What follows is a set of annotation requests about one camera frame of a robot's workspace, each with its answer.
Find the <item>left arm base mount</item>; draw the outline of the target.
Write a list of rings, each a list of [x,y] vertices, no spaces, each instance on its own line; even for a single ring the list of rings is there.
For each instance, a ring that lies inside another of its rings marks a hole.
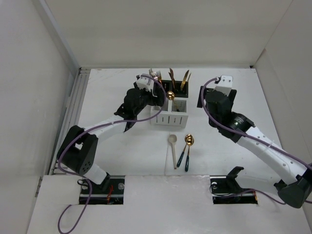
[[[80,186],[79,204],[84,205],[87,202],[90,188],[85,179],[79,179],[77,184]],[[104,190],[91,182],[92,194],[88,205],[123,205],[125,176],[111,176],[108,184],[104,186]]]

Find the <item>gold spoon green handle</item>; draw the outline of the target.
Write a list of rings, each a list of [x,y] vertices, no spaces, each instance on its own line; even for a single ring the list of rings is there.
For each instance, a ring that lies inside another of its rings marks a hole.
[[[182,151],[182,153],[181,153],[181,155],[177,161],[177,167],[180,167],[180,165],[182,163],[183,157],[184,157],[185,152],[186,152],[186,148],[188,148],[188,146],[187,146],[186,141],[185,141],[185,146],[184,146],[183,151]]]
[[[177,112],[180,112],[180,110],[179,110],[177,104],[176,104],[175,101],[174,101],[174,99],[175,99],[175,94],[174,94],[174,92],[173,92],[173,91],[168,91],[168,92],[166,93],[166,96],[167,96],[167,99],[168,99],[168,100],[171,100],[171,101],[172,101],[172,103],[173,103],[173,105],[174,105],[174,107],[175,107],[175,110],[176,110]]]
[[[186,157],[186,164],[185,164],[185,172],[188,172],[188,170],[189,170],[189,161],[190,161],[190,147],[193,146],[195,140],[194,140],[194,137],[191,134],[188,134],[185,141],[186,141],[186,144],[188,146],[187,157]]]

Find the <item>gold fork green handle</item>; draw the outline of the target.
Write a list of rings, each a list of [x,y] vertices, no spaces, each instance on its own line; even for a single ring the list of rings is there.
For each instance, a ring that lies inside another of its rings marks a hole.
[[[159,83],[162,84],[161,72],[160,72],[160,71],[157,71],[157,72],[156,72],[156,76],[157,76],[157,78],[158,78]]]

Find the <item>rose gold fork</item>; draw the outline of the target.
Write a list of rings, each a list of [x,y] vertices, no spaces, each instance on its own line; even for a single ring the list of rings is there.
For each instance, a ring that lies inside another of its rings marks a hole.
[[[156,80],[156,81],[158,81],[158,78],[157,78],[157,76],[156,76],[156,72],[152,72],[152,76],[153,76],[153,78]]]

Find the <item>silver fork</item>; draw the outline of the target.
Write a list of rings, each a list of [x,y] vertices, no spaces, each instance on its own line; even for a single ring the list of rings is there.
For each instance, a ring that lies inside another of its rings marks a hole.
[[[154,79],[158,79],[157,73],[154,72],[152,68],[149,69],[149,75]]]

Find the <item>gold knife green handle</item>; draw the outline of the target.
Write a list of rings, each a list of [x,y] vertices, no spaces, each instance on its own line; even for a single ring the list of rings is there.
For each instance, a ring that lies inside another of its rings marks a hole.
[[[176,81],[174,78],[174,72],[173,72],[172,68],[169,68],[169,76],[170,76],[172,84],[173,84],[173,89],[175,90],[176,89]]]
[[[189,83],[189,79],[190,79],[190,77],[191,77],[191,72],[189,73],[189,75],[188,75],[188,77],[187,77],[187,80],[186,80],[186,82],[185,82],[185,85],[184,85],[184,88],[186,88],[186,86],[188,85],[188,83]]]
[[[186,83],[186,79],[188,78],[188,74],[189,74],[189,70],[187,70],[187,72],[185,73],[184,75],[184,78],[182,80],[182,83],[181,83],[181,86],[180,86],[180,90],[182,91],[184,86],[185,86],[185,83]]]

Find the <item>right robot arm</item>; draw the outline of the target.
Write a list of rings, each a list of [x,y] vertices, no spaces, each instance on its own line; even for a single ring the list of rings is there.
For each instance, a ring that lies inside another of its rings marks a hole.
[[[226,175],[228,194],[240,194],[248,190],[266,191],[278,196],[283,205],[301,208],[312,192],[312,165],[284,151],[267,138],[245,115],[232,111],[237,91],[223,93],[201,86],[197,106],[203,108],[209,125],[224,137],[247,149],[268,165],[278,178],[264,180],[257,177],[242,179],[242,166],[234,167]]]

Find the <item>rose gold knife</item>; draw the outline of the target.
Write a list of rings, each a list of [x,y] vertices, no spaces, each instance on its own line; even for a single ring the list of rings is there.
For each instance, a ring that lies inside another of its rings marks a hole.
[[[175,80],[175,77],[174,77],[174,72],[173,72],[173,69],[171,69],[171,68],[170,68],[170,76],[171,76],[171,80],[172,80],[172,84],[173,84],[173,89],[177,90],[176,80]]]

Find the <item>beige plastic spoon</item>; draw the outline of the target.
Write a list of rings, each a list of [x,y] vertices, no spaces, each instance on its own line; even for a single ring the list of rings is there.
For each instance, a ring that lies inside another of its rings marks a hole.
[[[170,134],[168,137],[168,142],[171,144],[172,147],[172,154],[173,154],[173,164],[174,164],[174,169],[177,169],[177,162],[176,162],[176,149],[175,145],[177,142],[177,136],[174,134]]]

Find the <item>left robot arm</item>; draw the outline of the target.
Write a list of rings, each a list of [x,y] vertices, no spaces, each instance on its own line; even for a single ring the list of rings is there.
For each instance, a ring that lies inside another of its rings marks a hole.
[[[166,92],[160,83],[154,83],[152,88],[135,84],[112,117],[89,129],[77,125],[69,129],[57,154],[58,168],[90,180],[96,192],[106,192],[110,175],[94,163],[99,143],[130,130],[137,122],[150,120],[150,117],[138,119],[137,116],[147,105],[162,107],[165,101]]]

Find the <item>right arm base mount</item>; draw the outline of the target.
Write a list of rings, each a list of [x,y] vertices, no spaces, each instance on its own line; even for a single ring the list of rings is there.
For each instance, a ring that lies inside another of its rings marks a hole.
[[[214,205],[258,204],[256,193],[239,186],[236,178],[244,168],[234,167],[227,175],[210,176],[210,193]]]

